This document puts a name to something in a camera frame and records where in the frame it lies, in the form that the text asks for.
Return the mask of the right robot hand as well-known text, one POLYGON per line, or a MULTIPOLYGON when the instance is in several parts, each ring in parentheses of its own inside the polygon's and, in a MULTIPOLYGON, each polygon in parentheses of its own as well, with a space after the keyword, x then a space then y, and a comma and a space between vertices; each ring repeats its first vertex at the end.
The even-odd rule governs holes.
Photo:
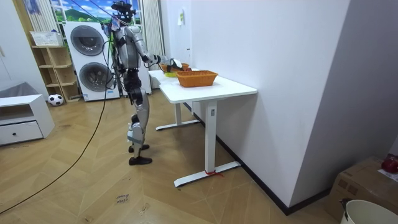
POLYGON ((172 71, 183 71, 183 65, 181 61, 171 58, 170 63, 167 65, 167 71, 172 72, 172 71))

